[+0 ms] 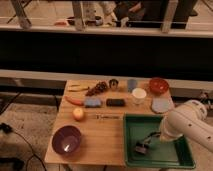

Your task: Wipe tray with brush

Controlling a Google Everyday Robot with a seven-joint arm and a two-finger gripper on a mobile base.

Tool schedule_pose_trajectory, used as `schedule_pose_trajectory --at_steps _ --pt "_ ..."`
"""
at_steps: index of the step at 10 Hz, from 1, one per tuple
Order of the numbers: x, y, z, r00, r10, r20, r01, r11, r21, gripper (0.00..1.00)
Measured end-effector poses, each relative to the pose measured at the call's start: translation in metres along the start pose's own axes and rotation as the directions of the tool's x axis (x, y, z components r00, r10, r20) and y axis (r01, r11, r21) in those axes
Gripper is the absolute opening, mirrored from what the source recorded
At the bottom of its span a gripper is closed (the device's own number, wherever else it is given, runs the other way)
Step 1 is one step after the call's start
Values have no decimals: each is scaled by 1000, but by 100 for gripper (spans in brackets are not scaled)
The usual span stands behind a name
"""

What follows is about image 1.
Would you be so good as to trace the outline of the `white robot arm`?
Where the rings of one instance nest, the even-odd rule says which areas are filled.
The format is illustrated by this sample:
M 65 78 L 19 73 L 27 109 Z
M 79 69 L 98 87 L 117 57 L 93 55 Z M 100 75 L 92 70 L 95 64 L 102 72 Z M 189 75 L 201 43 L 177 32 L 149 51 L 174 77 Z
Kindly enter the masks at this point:
M 158 137 L 161 141 L 173 141 L 182 136 L 197 142 L 213 153 L 213 126 L 205 122 L 207 109 L 198 100 L 188 100 L 171 109 L 161 120 L 159 130 L 146 139 Z

